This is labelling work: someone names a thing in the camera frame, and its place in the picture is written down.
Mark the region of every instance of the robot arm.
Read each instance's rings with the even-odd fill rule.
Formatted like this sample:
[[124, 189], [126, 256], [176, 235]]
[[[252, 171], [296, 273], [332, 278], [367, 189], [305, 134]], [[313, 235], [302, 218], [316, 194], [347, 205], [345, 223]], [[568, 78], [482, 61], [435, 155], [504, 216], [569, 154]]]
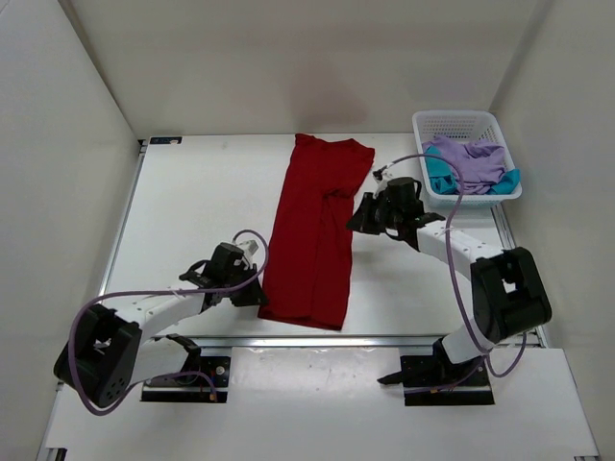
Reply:
[[[473, 314], [467, 325], [433, 344], [436, 373], [442, 384], [458, 381], [486, 351], [515, 334], [551, 320], [552, 311], [531, 253], [487, 245], [462, 230], [445, 229], [445, 218], [426, 213], [419, 200], [421, 184], [413, 178], [391, 178], [376, 171], [376, 193], [366, 193], [347, 228], [378, 235], [385, 233], [415, 250], [448, 264], [446, 233], [456, 270], [472, 282]], [[469, 331], [472, 329], [475, 340]], [[411, 372], [380, 379], [402, 382]]]
[[[174, 296], [144, 297], [117, 310], [99, 303], [89, 308], [75, 334], [77, 370], [87, 398], [106, 408], [147, 378], [195, 370], [200, 348], [194, 342], [177, 334], [156, 335], [182, 319], [205, 312], [225, 297], [235, 306], [266, 304], [252, 262], [257, 249], [254, 240], [221, 243], [211, 260], [193, 264], [180, 276], [180, 282], [169, 288]], [[232, 289], [243, 282], [248, 283]], [[210, 291], [182, 293], [194, 289], [194, 285]], [[75, 387], [68, 366], [68, 345], [56, 362], [54, 374]]]

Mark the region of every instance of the folded red pants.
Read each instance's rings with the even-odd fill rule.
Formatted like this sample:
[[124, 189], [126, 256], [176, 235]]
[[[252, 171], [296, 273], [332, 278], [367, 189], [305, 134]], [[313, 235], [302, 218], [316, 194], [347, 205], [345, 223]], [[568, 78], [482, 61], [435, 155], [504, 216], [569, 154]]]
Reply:
[[374, 149], [354, 139], [297, 134], [269, 243], [261, 319], [341, 329], [348, 307], [353, 233], [346, 223]]

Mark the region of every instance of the teal cloth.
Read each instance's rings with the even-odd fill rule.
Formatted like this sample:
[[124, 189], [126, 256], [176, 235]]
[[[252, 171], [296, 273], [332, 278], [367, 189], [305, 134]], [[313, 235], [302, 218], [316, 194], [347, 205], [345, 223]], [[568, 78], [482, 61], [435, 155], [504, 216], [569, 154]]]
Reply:
[[[425, 154], [442, 157], [437, 147], [430, 146]], [[436, 158], [425, 158], [427, 172], [430, 176], [431, 189], [436, 194], [453, 195], [457, 193], [457, 181], [448, 163]], [[521, 174], [517, 168], [504, 173], [500, 182], [491, 186], [487, 195], [508, 195], [512, 194], [517, 184], [521, 180]]]
[[[425, 152], [431, 156], [442, 157], [437, 147], [431, 146]], [[431, 189], [436, 194], [453, 195], [457, 191], [457, 181], [448, 163], [436, 158], [425, 158], [430, 176]]]

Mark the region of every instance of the plastic basket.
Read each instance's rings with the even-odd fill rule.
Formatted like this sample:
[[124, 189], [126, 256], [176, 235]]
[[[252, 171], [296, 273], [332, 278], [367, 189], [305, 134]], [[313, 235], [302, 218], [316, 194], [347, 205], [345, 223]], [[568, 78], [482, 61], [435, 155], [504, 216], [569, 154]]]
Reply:
[[[423, 110], [412, 115], [412, 126], [416, 148], [423, 154], [423, 143], [432, 140], [437, 134], [443, 134], [459, 142], [489, 139], [504, 146], [504, 166], [506, 171], [515, 168], [512, 157], [504, 141], [504, 136], [498, 125], [496, 117], [482, 110]], [[456, 195], [442, 195], [433, 191], [427, 172], [424, 158], [419, 158], [423, 173], [423, 186], [428, 193], [427, 201], [431, 206], [453, 206], [457, 200]], [[503, 200], [517, 199], [521, 195], [521, 183], [508, 195], [467, 195], [461, 204], [464, 207], [491, 207]]]

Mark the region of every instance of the wall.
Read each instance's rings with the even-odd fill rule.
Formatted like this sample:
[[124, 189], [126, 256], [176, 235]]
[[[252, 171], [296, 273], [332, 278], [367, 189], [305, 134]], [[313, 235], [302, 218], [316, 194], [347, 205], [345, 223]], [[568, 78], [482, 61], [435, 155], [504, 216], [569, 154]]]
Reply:
[[524, 196], [505, 211], [534, 252], [604, 459], [615, 459], [615, 3], [557, 0], [498, 117]]
[[140, 137], [399, 133], [416, 110], [488, 109], [536, 3], [72, 2]]
[[6, 3], [0, 459], [23, 461], [36, 458], [55, 395], [53, 364], [74, 313], [96, 292], [138, 145], [60, 6]]

